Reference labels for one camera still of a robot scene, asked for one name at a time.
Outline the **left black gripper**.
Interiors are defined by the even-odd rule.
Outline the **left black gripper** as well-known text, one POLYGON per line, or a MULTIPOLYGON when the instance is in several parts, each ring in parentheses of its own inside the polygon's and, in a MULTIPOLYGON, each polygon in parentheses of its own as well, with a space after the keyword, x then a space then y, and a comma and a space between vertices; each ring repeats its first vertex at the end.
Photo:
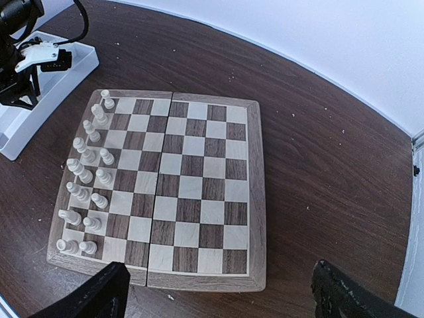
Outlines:
POLYGON ((40 95, 36 66, 16 71, 24 60, 20 50, 9 40, 1 39, 1 104, 34 109, 40 95))

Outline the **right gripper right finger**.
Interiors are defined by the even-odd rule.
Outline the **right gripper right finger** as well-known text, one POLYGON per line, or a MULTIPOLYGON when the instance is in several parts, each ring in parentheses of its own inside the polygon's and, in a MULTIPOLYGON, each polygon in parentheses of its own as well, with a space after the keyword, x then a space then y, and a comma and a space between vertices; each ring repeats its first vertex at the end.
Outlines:
POLYGON ((412 317, 366 290, 330 262, 314 266, 311 290, 316 317, 412 317))

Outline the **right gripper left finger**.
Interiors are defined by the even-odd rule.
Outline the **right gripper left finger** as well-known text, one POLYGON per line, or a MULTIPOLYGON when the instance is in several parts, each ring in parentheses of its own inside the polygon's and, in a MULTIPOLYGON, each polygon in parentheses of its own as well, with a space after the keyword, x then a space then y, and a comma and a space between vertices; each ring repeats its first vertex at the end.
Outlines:
POLYGON ((124 317, 130 273, 112 262, 78 289, 33 314, 33 317, 124 317))

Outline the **white chess pawn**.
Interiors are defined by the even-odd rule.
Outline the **white chess pawn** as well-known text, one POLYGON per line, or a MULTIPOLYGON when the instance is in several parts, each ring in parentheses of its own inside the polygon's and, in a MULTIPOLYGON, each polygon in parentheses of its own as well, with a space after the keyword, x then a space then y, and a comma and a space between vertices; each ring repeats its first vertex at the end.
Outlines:
POLYGON ((79 249, 86 254, 95 254, 97 252, 97 244, 93 241, 82 241, 79 243, 79 249))
POLYGON ((113 189, 114 179, 111 172, 99 168, 95 172, 94 187, 101 189, 113 189))
POLYGON ((99 231, 102 227, 101 220, 97 217, 85 217, 83 224, 86 230, 99 231))

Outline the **white chess pawn corner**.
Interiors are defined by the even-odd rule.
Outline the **white chess pawn corner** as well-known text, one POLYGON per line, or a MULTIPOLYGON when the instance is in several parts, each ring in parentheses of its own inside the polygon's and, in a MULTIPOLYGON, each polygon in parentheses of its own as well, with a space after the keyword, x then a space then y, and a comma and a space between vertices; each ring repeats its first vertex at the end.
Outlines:
POLYGON ((56 241, 56 248, 60 252, 65 252, 68 254, 77 254, 79 252, 79 243, 76 240, 58 239, 56 241))

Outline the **white chess piece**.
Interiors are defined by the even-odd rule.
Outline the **white chess piece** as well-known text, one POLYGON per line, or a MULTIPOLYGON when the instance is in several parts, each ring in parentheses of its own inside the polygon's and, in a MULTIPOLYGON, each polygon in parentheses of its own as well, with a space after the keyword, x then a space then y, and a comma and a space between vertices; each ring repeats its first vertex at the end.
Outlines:
POLYGON ((82 183, 88 184, 93 180, 93 174, 86 169, 84 165, 76 158, 68 158, 66 165, 74 175, 76 175, 82 183))
POLYGON ((83 121, 83 128, 85 130, 85 133, 88 135, 90 141, 92 141, 92 142, 100 141, 101 135, 99 134, 98 131, 96 131, 92 122, 90 122, 88 120, 84 120, 83 121))
POLYGON ((84 159, 87 163, 92 163, 95 161, 94 151, 87 147, 87 144, 82 137, 76 137, 73 140, 73 147, 81 154, 81 158, 84 159))
POLYGON ((94 104, 91 107, 91 112, 93 113, 95 120, 99 126, 106 126, 109 123, 109 118, 105 114, 102 106, 100 104, 94 104))
POLYGON ((60 209, 58 211, 58 216, 59 218, 62 218, 63 220, 65 220, 65 222, 74 226, 78 226, 81 223, 81 215, 72 209, 70 210, 60 209))
POLYGON ((80 185, 74 182, 68 182, 66 184, 66 189, 70 192, 80 202, 86 202, 90 199, 90 194, 87 189, 82 188, 80 185))

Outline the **white chess rook corner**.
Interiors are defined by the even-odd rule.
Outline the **white chess rook corner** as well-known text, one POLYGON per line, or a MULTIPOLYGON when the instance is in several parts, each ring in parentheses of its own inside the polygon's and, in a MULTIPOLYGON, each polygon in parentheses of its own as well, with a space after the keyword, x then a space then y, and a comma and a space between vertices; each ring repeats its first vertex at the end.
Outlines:
POLYGON ((115 106, 115 101, 111 98, 110 91, 108 89, 104 89, 101 91, 101 96, 104 101, 104 107, 106 109, 112 109, 115 106))

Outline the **white chess pawn eleventh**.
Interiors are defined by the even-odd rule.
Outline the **white chess pawn eleventh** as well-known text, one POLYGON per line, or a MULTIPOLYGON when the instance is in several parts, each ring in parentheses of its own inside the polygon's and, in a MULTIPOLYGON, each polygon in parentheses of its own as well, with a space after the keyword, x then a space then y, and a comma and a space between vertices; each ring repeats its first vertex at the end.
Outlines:
POLYGON ((107 198, 103 195, 98 194, 98 193, 92 193, 91 194, 91 200, 92 200, 92 202, 94 202, 96 207, 98 207, 100 209, 106 209, 108 204, 109 204, 107 198))

